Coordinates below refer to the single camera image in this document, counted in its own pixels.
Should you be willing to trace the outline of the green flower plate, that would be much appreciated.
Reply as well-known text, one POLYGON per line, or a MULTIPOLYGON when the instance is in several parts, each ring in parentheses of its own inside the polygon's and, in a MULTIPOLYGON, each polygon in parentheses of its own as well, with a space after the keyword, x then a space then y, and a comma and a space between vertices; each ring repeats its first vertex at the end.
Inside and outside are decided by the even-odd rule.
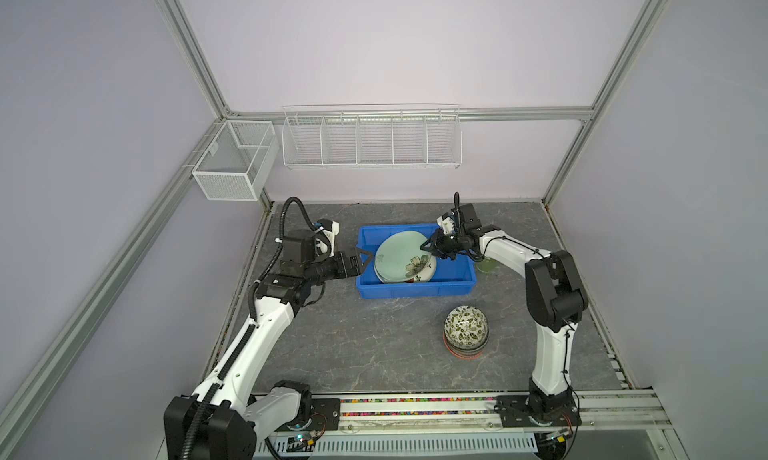
POLYGON ((424 264, 436 261, 429 252, 420 249, 427 237, 415 230, 406 230, 389 236, 377 248, 374 269, 387 277, 403 279, 418 272, 424 264))

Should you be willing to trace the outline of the green leaf patterned bowl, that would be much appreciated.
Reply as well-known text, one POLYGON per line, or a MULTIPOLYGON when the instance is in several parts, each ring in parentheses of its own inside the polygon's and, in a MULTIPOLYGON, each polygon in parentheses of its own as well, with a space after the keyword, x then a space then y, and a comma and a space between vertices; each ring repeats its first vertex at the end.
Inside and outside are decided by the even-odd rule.
POLYGON ((454 350, 482 350, 489 337, 489 322, 483 311, 470 305, 452 309, 444 321, 444 337, 454 350))

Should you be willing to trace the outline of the red rimmed bottom bowl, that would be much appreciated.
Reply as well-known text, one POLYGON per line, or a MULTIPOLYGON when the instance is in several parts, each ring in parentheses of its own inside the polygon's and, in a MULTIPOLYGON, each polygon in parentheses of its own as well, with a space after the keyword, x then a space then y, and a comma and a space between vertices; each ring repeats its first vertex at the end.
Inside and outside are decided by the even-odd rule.
POLYGON ((465 359, 465 360, 471 360, 471 359, 476 359, 482 355, 488 343, 488 337, 486 337, 480 344, 468 349, 460 348, 454 345, 449 341, 446 335, 443 335, 443 343, 445 347, 448 349, 448 351, 455 357, 460 359, 465 359))

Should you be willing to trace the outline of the white watermelon pattern plate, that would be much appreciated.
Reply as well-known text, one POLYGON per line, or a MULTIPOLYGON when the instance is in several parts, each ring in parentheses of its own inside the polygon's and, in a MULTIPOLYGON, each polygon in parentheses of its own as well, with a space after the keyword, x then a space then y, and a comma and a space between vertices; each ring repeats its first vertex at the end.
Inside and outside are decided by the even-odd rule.
POLYGON ((434 277, 435 273, 437 271, 437 262, 436 261, 430 261, 423 265, 423 267, 416 273, 414 273, 412 276, 409 276, 407 278, 403 279, 396 279, 394 277, 390 278, 383 274, 381 274, 377 269, 374 269, 376 277, 382 282, 382 283, 419 283, 419 282, 429 282, 434 277))

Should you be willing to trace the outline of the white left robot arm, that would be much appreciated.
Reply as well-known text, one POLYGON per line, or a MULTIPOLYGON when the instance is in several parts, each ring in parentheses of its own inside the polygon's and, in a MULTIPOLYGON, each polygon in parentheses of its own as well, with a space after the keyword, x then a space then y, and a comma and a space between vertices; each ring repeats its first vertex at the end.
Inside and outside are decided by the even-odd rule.
POLYGON ((313 287, 362 275, 373 255, 358 247, 339 250, 338 223, 311 220, 295 196, 279 220, 277 250, 248 287, 248 316, 239 332, 194 392, 173 398, 164 412, 170 459, 251 459, 260 445, 278 458, 271 435, 313 420, 307 384, 282 380, 258 400, 252 388, 279 337, 310 305, 313 287))

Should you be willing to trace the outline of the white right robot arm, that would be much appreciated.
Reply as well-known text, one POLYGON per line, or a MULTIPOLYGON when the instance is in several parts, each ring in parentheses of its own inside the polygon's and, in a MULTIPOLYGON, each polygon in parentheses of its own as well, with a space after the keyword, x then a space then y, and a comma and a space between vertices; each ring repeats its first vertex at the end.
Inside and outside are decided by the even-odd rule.
POLYGON ((459 193, 421 249, 441 259, 490 258, 523 278, 527 310, 536 323, 536 359, 527 399, 518 410, 542 426, 577 415, 570 364, 588 300, 573 255, 534 247, 495 225, 483 225, 474 206, 463 203, 459 193))

